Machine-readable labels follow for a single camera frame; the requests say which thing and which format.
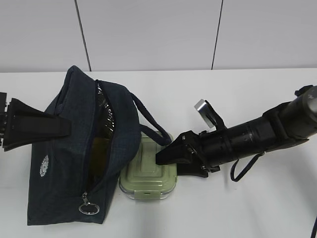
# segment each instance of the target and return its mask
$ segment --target zipper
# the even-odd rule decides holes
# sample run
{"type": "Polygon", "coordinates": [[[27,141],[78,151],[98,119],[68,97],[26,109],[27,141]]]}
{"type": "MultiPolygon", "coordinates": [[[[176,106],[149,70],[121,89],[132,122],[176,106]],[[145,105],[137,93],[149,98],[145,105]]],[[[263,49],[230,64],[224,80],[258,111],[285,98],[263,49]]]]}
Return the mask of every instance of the zipper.
{"type": "Polygon", "coordinates": [[[99,81],[96,80],[96,90],[95,90],[95,94],[96,94],[96,104],[95,104],[95,115],[94,115],[94,122],[93,122],[93,132],[89,138],[89,143],[88,143],[88,146],[87,146],[87,149],[86,149],[86,155],[85,155],[85,163],[84,163],[84,169],[83,169],[83,174],[84,174],[84,178],[83,178],[83,183],[82,183],[82,199],[83,199],[83,204],[79,207],[79,210],[80,212],[86,214],[86,215],[94,215],[94,214],[97,214],[97,213],[94,213],[94,214],[87,214],[85,212],[82,211],[82,207],[83,206],[88,206],[88,205],[93,205],[95,207],[98,207],[98,205],[94,204],[94,203],[90,203],[88,198],[87,198],[87,195],[89,192],[91,192],[92,190],[94,190],[94,188],[102,181],[102,179],[105,177],[105,174],[107,173],[108,171],[108,167],[109,167],[109,158],[110,158],[110,154],[111,154],[111,146],[112,146],[112,139],[113,139],[113,136],[114,136],[114,133],[115,133],[115,129],[116,129],[116,123],[115,123],[115,115],[113,113],[113,109],[112,109],[112,105],[111,105],[111,102],[107,96],[107,94],[105,93],[105,90],[103,89],[102,85],[99,84],[99,81]],[[90,165],[90,156],[91,156],[91,150],[92,150],[92,144],[93,144],[93,139],[95,138],[95,134],[96,134],[96,122],[97,122],[97,118],[98,118],[98,94],[97,94],[97,90],[98,90],[98,86],[100,87],[102,93],[103,93],[103,96],[105,97],[106,99],[106,102],[108,103],[109,105],[109,108],[112,110],[112,116],[113,116],[113,121],[114,121],[114,127],[113,127],[113,132],[112,132],[112,135],[109,139],[109,143],[108,143],[108,149],[107,149],[107,152],[106,152],[106,165],[105,165],[105,169],[104,169],[104,172],[102,174],[102,176],[100,177],[100,179],[98,179],[92,186],[89,190],[87,190],[87,182],[88,182],[88,175],[89,175],[89,165],[90,165]]]}
{"type": "Polygon", "coordinates": [[[86,187],[87,187],[87,182],[88,182],[88,172],[89,172],[89,163],[90,163],[90,154],[91,150],[93,147],[93,141],[95,138],[96,134],[96,122],[98,118],[98,94],[97,94],[97,89],[98,89],[98,82],[95,81],[95,114],[94,114],[94,120],[93,120],[93,126],[92,126],[92,132],[91,135],[88,139],[87,147],[86,147],[86,154],[84,158],[84,168],[83,168],[83,182],[81,186],[81,191],[83,193],[86,192],[86,187]]]}

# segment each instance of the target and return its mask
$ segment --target metal key ring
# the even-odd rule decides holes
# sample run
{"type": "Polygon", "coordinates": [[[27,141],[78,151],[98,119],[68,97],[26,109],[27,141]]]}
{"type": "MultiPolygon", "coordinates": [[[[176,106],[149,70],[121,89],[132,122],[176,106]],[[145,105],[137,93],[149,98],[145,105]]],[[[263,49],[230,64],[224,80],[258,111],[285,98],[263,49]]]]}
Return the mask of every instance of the metal key ring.
{"type": "Polygon", "coordinates": [[[80,211],[81,213],[83,213],[83,214],[85,214],[85,215],[95,215],[95,214],[99,213],[99,211],[100,211],[100,207],[99,207],[97,204],[95,204],[95,203],[90,203],[90,202],[87,202],[86,204],[85,204],[85,203],[81,204],[81,205],[78,207],[78,209],[79,209],[79,211],[80,211]],[[94,207],[97,209],[97,211],[96,211],[96,212],[86,212],[86,211],[84,211],[84,210],[82,209],[82,207],[84,207],[84,206],[94,206],[94,207]]]}

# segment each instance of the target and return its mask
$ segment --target metal clip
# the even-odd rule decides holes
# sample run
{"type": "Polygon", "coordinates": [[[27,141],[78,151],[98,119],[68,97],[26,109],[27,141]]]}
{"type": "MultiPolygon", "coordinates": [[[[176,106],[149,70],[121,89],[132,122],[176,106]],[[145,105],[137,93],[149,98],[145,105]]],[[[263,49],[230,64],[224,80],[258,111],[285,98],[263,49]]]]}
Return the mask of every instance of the metal clip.
{"type": "Polygon", "coordinates": [[[199,112],[199,114],[202,116],[206,124],[209,128],[213,128],[215,124],[212,121],[213,114],[212,111],[209,109],[208,104],[205,100],[201,99],[196,105],[195,109],[199,112]]]}

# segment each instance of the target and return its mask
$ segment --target white wall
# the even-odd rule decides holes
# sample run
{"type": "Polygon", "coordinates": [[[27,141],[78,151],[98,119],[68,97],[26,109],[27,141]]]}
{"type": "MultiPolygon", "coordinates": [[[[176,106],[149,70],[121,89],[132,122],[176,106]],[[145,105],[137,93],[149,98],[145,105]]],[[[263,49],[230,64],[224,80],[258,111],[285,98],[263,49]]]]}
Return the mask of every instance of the white wall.
{"type": "MultiPolygon", "coordinates": [[[[92,71],[211,69],[221,0],[78,0],[92,71]]],[[[214,69],[317,67],[317,1],[223,0],[214,69]]],[[[73,0],[2,0],[0,72],[89,70],[73,0]]]]}

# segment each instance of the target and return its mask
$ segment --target clear plastic container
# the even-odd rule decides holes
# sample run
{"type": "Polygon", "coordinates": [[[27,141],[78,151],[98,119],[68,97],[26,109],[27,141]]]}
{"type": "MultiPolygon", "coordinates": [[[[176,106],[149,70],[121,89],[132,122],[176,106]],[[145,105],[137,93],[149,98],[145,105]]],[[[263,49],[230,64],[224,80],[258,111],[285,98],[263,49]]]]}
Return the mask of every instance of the clear plastic container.
{"type": "Polygon", "coordinates": [[[121,171],[119,186],[132,199],[164,199],[177,182],[176,164],[157,165],[155,154],[163,147],[142,134],[137,155],[121,171]]]}

